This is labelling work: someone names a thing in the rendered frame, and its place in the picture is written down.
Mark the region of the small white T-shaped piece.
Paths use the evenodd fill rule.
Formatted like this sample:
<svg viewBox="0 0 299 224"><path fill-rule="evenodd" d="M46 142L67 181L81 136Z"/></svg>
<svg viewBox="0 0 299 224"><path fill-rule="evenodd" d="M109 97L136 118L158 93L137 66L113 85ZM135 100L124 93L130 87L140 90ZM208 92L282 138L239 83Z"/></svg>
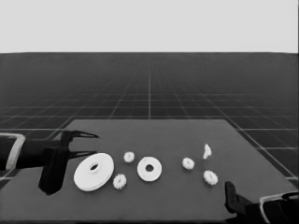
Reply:
<svg viewBox="0 0 299 224"><path fill-rule="evenodd" d="M203 159L206 160L212 154L211 148L208 144L205 144L205 151L203 155Z"/></svg>

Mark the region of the large thick white disc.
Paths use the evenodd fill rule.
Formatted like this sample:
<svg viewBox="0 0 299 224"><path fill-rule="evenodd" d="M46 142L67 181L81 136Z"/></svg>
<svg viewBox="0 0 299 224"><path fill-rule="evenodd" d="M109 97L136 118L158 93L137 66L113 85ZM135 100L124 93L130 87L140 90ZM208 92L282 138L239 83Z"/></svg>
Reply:
<svg viewBox="0 0 299 224"><path fill-rule="evenodd" d="M93 191L103 187L113 172L112 157L107 153L96 153L78 165L74 173L74 182L83 191Z"/></svg>

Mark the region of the small white toothed gear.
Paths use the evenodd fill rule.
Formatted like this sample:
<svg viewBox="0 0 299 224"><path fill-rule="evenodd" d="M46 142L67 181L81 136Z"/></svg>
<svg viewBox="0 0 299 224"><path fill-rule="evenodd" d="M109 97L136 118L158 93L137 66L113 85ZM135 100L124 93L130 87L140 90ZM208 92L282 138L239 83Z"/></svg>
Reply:
<svg viewBox="0 0 299 224"><path fill-rule="evenodd" d="M210 186L214 186L218 183L217 175L210 170L204 171L204 179Z"/></svg>
<svg viewBox="0 0 299 224"><path fill-rule="evenodd" d="M192 170L194 167L194 161L190 158L184 158L182 161L182 166L186 169L186 170Z"/></svg>
<svg viewBox="0 0 299 224"><path fill-rule="evenodd" d="M134 161L135 159L135 153L132 151L128 151L124 153L123 159L125 162L127 163L131 163Z"/></svg>
<svg viewBox="0 0 299 224"><path fill-rule="evenodd" d="M123 189L126 183L127 183L127 179L124 174L118 174L113 179L113 186L115 189Z"/></svg>

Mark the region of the white round carrier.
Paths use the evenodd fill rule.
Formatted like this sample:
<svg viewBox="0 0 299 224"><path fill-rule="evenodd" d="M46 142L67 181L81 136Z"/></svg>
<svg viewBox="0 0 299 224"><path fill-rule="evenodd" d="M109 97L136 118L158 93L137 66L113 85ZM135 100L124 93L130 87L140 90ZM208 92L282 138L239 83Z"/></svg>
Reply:
<svg viewBox="0 0 299 224"><path fill-rule="evenodd" d="M162 164L154 157L144 157L137 165L138 176L146 182L156 181L162 170Z"/></svg>

